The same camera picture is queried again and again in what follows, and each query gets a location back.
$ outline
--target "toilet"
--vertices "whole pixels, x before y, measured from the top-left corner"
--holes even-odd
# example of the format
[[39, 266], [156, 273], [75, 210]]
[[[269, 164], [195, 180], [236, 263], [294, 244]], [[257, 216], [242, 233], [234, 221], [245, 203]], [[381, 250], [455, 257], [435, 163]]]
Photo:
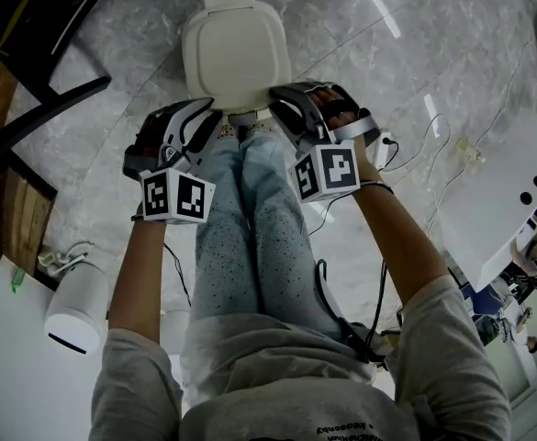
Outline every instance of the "toilet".
[[291, 82], [283, 22], [256, 0], [205, 0], [183, 32], [186, 86], [226, 114], [268, 107], [271, 86]]

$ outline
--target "floor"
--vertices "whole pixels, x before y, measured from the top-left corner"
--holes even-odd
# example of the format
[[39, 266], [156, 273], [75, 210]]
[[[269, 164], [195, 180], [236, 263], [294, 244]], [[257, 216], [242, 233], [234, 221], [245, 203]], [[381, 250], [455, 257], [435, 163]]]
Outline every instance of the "floor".
[[[294, 77], [340, 83], [392, 132], [400, 151], [386, 181], [442, 249], [434, 194], [439, 197], [462, 170], [462, 146], [488, 130], [483, 142], [498, 142], [520, 109], [537, 110], [537, 0], [263, 1], [284, 20]], [[16, 147], [59, 190], [46, 243], [59, 250], [81, 240], [95, 243], [112, 284], [140, 201], [139, 186], [121, 173], [123, 152], [148, 113], [187, 98], [181, 27], [201, 6], [202, 0], [101, 0], [51, 85], [67, 90], [106, 70], [111, 86]], [[34, 105], [19, 87], [11, 118]], [[326, 205], [303, 206], [310, 230]], [[192, 288], [195, 227], [169, 227], [166, 235]], [[368, 324], [381, 256], [350, 198], [331, 208], [312, 239], [315, 256], [329, 262], [331, 290], [345, 316]], [[169, 255], [162, 279], [162, 307], [184, 308]], [[384, 326], [394, 324], [397, 305], [389, 284]]]

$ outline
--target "wristband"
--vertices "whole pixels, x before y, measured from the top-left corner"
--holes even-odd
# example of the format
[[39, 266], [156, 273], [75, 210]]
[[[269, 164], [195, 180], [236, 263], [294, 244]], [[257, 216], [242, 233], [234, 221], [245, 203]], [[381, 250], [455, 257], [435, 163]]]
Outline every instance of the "wristband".
[[361, 181], [360, 182], [360, 189], [362, 189], [363, 187], [383, 187], [389, 193], [391, 193], [393, 195], [395, 194], [395, 192], [392, 190], [392, 188], [382, 180]]

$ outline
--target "leg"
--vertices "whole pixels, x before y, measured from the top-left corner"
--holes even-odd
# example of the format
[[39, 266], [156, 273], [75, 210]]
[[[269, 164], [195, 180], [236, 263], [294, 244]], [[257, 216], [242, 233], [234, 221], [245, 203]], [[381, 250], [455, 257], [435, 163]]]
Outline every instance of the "leg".
[[260, 309], [251, 256], [252, 237], [240, 198], [241, 153], [235, 138], [223, 138], [203, 179], [217, 185], [208, 221], [196, 229], [196, 286], [191, 321]]
[[509, 285], [502, 277], [497, 277], [490, 286], [498, 294], [498, 297], [503, 301], [503, 307], [507, 307], [511, 299], [515, 299], [510, 291]]
[[315, 261], [303, 213], [286, 182], [280, 141], [271, 132], [252, 132], [244, 154], [241, 192], [253, 218], [258, 280], [265, 313], [341, 339], [315, 286]]

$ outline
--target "hand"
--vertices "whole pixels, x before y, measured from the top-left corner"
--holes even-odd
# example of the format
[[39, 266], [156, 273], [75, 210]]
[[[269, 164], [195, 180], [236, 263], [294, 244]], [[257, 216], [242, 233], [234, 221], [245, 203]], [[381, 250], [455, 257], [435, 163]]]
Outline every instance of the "hand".
[[[333, 91], [331, 88], [324, 87], [317, 90], [313, 90], [309, 93], [311, 101], [315, 103], [317, 108], [321, 108], [330, 101], [335, 99], [343, 99], [343, 97]], [[348, 124], [351, 124], [357, 120], [356, 113], [351, 111], [345, 111], [338, 116], [326, 119], [327, 125], [331, 130], [342, 128]], [[360, 135], [354, 138], [354, 151], [356, 152], [356, 163], [358, 165], [358, 176], [361, 181], [367, 180], [380, 180], [380, 174], [376, 171], [376, 168], [370, 163], [366, 156], [366, 146], [364, 145], [364, 136]]]

